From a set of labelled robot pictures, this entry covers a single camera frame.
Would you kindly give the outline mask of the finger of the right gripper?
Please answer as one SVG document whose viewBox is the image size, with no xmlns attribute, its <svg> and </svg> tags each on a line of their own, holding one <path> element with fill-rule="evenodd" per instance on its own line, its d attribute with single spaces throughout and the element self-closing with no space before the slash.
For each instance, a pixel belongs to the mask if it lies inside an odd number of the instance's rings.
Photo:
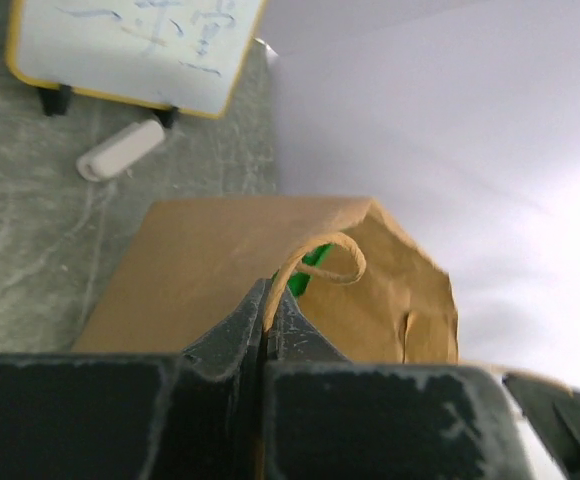
<svg viewBox="0 0 580 480">
<path fill-rule="evenodd" d="M 503 384 L 564 476 L 580 479 L 580 391 L 519 374 Z"/>
</svg>

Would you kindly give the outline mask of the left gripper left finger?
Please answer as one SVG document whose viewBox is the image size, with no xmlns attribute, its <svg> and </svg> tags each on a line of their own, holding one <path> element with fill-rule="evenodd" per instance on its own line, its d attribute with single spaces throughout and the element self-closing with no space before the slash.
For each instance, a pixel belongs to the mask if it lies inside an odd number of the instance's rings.
<svg viewBox="0 0 580 480">
<path fill-rule="evenodd" d="M 251 479 L 258 281 L 166 354 L 0 354 L 0 479 Z"/>
</svg>

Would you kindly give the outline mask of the brown paper bag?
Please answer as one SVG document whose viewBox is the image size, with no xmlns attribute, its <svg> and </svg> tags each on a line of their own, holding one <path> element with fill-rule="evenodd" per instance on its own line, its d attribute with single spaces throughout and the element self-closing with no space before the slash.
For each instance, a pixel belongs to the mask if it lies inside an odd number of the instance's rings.
<svg viewBox="0 0 580 480">
<path fill-rule="evenodd" d="M 312 278 L 303 315 L 357 362 L 454 363 L 451 283 L 376 200 L 243 196 L 154 204 L 76 352 L 175 352 L 229 315 L 310 239 L 342 232 L 367 267 L 354 284 Z"/>
</svg>

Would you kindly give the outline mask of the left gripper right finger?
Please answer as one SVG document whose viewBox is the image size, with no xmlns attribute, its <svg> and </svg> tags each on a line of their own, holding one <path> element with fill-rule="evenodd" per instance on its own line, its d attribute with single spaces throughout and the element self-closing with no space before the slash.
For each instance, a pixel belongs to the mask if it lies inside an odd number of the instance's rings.
<svg viewBox="0 0 580 480">
<path fill-rule="evenodd" d="M 266 479 L 528 479 L 505 389 L 569 388 L 488 366 L 355 364 L 289 356 L 268 291 L 262 401 Z"/>
</svg>

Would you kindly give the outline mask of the green cassava chips bag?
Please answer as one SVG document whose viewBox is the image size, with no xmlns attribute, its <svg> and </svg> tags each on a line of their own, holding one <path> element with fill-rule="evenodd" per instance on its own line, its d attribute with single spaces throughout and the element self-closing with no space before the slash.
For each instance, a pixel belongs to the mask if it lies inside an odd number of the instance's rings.
<svg viewBox="0 0 580 480">
<path fill-rule="evenodd" d="M 272 277 L 272 297 L 279 299 L 286 288 L 295 298 L 302 296 L 310 280 L 322 275 L 319 266 L 332 247 L 332 243 L 312 242 L 295 248 Z"/>
</svg>

